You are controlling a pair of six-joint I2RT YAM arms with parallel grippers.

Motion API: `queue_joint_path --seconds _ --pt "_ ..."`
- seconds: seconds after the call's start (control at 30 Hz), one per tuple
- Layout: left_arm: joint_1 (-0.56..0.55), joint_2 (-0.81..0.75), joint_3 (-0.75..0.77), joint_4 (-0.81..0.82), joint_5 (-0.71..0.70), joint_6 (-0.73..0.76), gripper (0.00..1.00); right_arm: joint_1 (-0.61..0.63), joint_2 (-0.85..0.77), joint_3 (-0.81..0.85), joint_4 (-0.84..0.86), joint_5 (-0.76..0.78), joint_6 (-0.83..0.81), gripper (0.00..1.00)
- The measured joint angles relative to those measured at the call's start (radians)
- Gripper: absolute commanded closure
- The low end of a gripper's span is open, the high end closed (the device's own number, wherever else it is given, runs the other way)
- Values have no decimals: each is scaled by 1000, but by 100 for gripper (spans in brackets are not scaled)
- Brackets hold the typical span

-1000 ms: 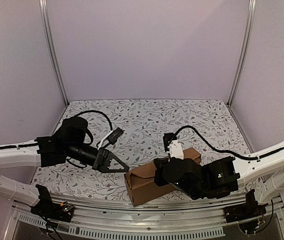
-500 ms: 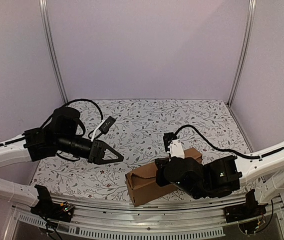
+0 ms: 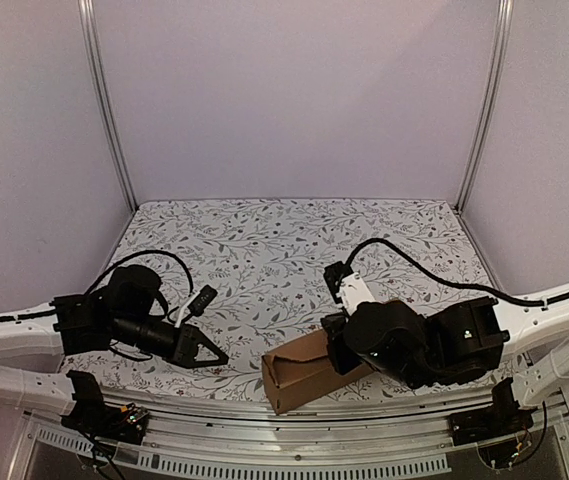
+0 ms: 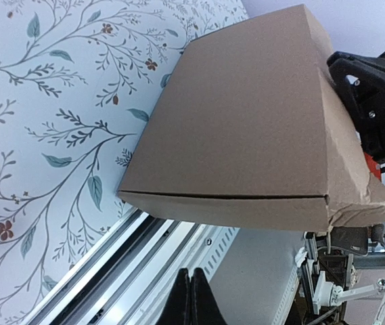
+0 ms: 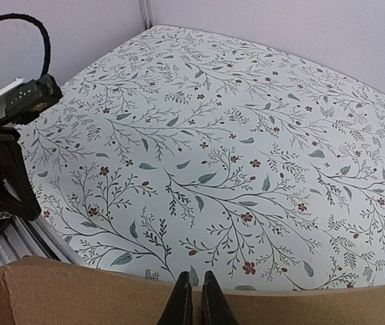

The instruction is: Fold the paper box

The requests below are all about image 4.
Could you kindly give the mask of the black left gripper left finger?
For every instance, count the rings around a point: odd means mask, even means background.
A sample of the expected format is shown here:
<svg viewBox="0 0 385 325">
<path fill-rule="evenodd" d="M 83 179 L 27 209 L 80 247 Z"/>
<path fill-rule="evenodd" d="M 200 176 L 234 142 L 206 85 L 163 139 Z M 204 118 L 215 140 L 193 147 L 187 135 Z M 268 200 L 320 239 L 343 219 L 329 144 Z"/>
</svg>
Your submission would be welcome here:
<svg viewBox="0 0 385 325">
<path fill-rule="evenodd" d="M 175 278 L 157 325 L 188 325 L 191 322 L 191 280 L 187 268 Z"/>
</svg>

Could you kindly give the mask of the brown cardboard box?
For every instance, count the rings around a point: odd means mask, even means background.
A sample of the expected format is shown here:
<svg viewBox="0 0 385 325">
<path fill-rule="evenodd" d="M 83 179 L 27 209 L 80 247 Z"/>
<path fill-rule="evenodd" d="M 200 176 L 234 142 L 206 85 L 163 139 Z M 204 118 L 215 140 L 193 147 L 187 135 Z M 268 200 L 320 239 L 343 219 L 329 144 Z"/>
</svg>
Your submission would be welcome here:
<svg viewBox="0 0 385 325">
<path fill-rule="evenodd" d="M 334 91 L 305 5 L 192 41 L 118 195 L 163 219 L 324 232 L 385 222 L 385 186 Z"/>
</svg>

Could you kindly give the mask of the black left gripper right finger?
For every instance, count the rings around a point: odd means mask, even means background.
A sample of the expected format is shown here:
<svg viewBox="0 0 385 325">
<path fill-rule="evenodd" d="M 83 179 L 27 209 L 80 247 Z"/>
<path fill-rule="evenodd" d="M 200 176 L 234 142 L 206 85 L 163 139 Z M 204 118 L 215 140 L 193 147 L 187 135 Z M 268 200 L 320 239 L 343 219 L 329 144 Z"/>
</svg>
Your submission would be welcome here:
<svg viewBox="0 0 385 325">
<path fill-rule="evenodd" d="M 202 268 L 195 268 L 191 278 L 191 323 L 227 325 Z"/>
</svg>

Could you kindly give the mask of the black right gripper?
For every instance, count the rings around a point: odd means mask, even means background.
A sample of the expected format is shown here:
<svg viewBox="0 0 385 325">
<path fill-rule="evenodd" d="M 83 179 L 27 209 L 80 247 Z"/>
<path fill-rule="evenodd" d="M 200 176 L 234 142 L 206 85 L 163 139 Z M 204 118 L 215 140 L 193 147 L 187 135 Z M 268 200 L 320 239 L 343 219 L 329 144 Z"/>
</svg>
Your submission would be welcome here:
<svg viewBox="0 0 385 325">
<path fill-rule="evenodd" d="M 385 162 L 385 52 L 367 57 L 337 51 L 327 59 L 327 66 L 363 150 L 375 161 Z"/>
</svg>

